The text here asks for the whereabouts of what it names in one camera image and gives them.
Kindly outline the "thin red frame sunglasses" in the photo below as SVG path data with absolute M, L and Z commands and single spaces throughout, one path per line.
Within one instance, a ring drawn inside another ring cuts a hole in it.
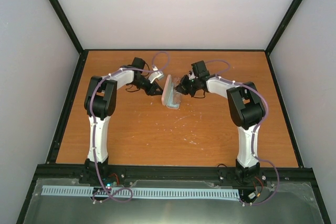
M 172 78 L 172 88 L 170 93 L 170 103 L 173 105 L 179 105 L 182 101 L 182 94 L 177 90 L 177 86 L 180 84 L 179 77 Z

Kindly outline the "pink glasses case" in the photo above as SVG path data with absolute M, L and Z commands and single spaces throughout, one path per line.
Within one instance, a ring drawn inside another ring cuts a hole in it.
M 167 104 L 168 99 L 170 97 L 171 88 L 172 88 L 172 76 L 169 74 L 167 76 L 167 79 L 166 79 L 166 82 L 165 82 L 165 85 L 164 85 L 164 89 L 163 89 L 163 94 L 161 96 L 162 105 L 165 106 L 165 107 L 167 107 L 166 104 Z

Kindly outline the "light blue cleaning cloth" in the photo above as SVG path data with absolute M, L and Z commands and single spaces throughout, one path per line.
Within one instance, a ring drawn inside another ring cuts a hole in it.
M 169 109 L 178 109 L 181 104 L 181 98 L 179 96 L 172 96 L 168 99 L 166 106 Z

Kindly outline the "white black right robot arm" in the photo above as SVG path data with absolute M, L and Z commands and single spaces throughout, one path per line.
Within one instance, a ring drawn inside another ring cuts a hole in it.
M 235 177 L 241 184 L 257 176 L 260 162 L 257 154 L 258 132 L 267 116 L 265 99 L 258 93 L 253 82 L 227 80 L 219 74 L 210 74 L 206 62 L 192 64 L 192 70 L 184 75 L 175 90 L 183 95 L 194 97 L 196 92 L 213 93 L 228 101 L 230 117 L 238 129 L 238 155 Z

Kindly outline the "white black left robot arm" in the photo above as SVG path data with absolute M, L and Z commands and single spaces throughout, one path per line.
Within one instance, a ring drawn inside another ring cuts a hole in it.
M 148 96 L 162 95 L 163 89 L 157 83 L 164 77 L 164 68 L 155 64 L 145 70 L 147 63 L 135 57 L 130 65 L 121 66 L 106 76 L 93 76 L 86 93 L 84 108 L 90 123 L 90 147 L 85 168 L 91 170 L 91 178 L 97 183 L 108 180 L 108 126 L 116 108 L 117 90 L 124 86 L 135 86 Z

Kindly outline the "clear plastic front sheet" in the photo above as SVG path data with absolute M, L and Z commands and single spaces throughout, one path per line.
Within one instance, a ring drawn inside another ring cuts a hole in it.
M 305 182 L 238 190 L 238 201 L 42 196 L 44 185 L 92 187 L 76 179 L 38 180 L 24 223 L 323 223 L 312 186 Z M 132 188 L 234 189 L 150 180 L 138 180 Z

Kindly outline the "black enclosure frame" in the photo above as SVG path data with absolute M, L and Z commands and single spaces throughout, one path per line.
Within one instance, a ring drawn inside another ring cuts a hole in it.
M 263 50 L 263 52 L 265 53 L 265 57 L 267 59 L 268 67 L 269 67 L 272 80 L 273 80 L 273 83 L 274 83 L 274 86 L 277 92 L 278 100 L 280 102 L 280 106 L 281 106 L 281 110 L 282 110 L 282 113 L 285 119 L 287 130 L 288 130 L 288 133 L 291 139 L 292 148 L 294 150 L 294 154 L 296 156 L 297 163 L 299 165 L 298 168 L 283 168 L 282 171 L 287 172 L 288 174 L 292 175 L 294 178 L 298 178 L 300 174 L 303 174 L 304 177 L 307 178 L 308 175 L 313 174 L 313 170 L 311 168 L 304 167 L 303 160 L 302 160 L 302 157 L 299 151 L 299 147 L 298 147 L 296 138 L 294 136 L 292 125 L 290 123 L 288 112 L 286 110 L 285 103 L 284 103 L 284 100 L 283 100 L 283 97 L 280 91 L 280 87 L 279 87 L 279 84 L 278 84 L 278 81 L 277 81 L 277 78 L 274 72 L 274 68 L 270 60 L 270 54 L 274 50 L 276 44 L 280 40 L 281 36 L 283 35 L 284 31 L 286 30 L 288 24 L 290 23 L 291 19 L 293 18 L 295 12 L 299 8 L 302 1 L 303 0 L 292 0 L 283 19 L 281 20 L 278 28 L 276 29 L 274 35 L 272 36 L 272 39 L 269 42 L 267 48 Z M 70 165 L 70 164 L 57 165 L 56 157 L 59 152 L 63 134 L 65 132 L 65 127 L 66 127 L 66 124 L 68 122 L 68 118 L 70 115 L 70 108 L 72 107 L 74 99 L 75 99 L 75 93 L 79 85 L 79 79 L 82 75 L 83 68 L 85 66 L 89 50 L 83 49 L 59 1 L 49 0 L 49 2 L 51 3 L 55 13 L 57 14 L 63 27 L 65 28 L 70 40 L 75 46 L 75 49 L 77 50 L 79 54 L 79 59 L 78 59 L 78 62 L 75 68 L 75 72 L 73 74 L 73 78 L 71 80 L 71 84 L 69 86 L 66 100 L 65 100 L 65 103 L 64 103 L 61 115 L 60 115 L 59 122 L 57 124 L 56 132 L 52 140 L 46 162 L 42 165 L 38 165 L 36 168 L 34 177 L 31 181 L 31 185 L 29 187 L 29 190 L 27 192 L 22 209 L 18 216 L 17 223 L 23 223 L 26 219 L 29 204 L 31 203 L 32 196 L 33 196 L 33 190 L 36 186 L 38 178 L 41 178 L 43 175 L 61 175 L 61 176 L 74 177 L 76 174 L 78 174 L 79 169 L 81 167 L 80 165 Z

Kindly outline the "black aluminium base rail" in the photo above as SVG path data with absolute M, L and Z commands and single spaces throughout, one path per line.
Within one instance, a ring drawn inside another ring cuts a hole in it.
M 182 166 L 108 166 L 103 183 L 118 181 L 120 185 L 130 187 L 137 180 L 155 181 L 192 181 L 207 182 L 232 188 L 251 188 L 253 180 L 239 182 L 235 178 L 233 167 L 182 167 Z M 100 186 L 96 172 L 91 172 L 83 165 L 42 164 L 38 165 L 33 175 L 33 182 L 39 179 L 77 179 L 80 184 Z

